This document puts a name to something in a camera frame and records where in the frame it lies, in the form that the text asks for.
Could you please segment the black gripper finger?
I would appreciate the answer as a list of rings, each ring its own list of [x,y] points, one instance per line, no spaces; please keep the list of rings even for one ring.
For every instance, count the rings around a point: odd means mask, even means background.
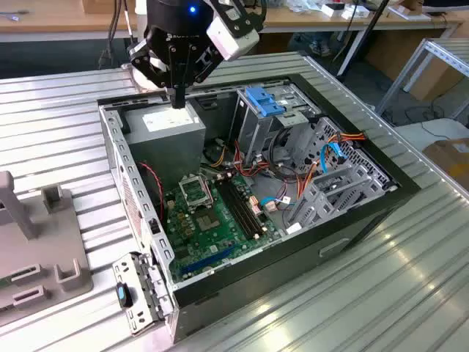
[[[147,41],[131,44],[128,54],[139,85],[145,89],[165,89],[172,107],[178,109],[178,91],[174,87],[173,73],[168,65],[151,54]]]
[[[203,51],[194,45],[189,46],[187,59],[182,69],[181,82],[178,84],[179,109],[185,107],[186,90],[194,83],[202,83],[223,60],[214,45],[209,45]]]

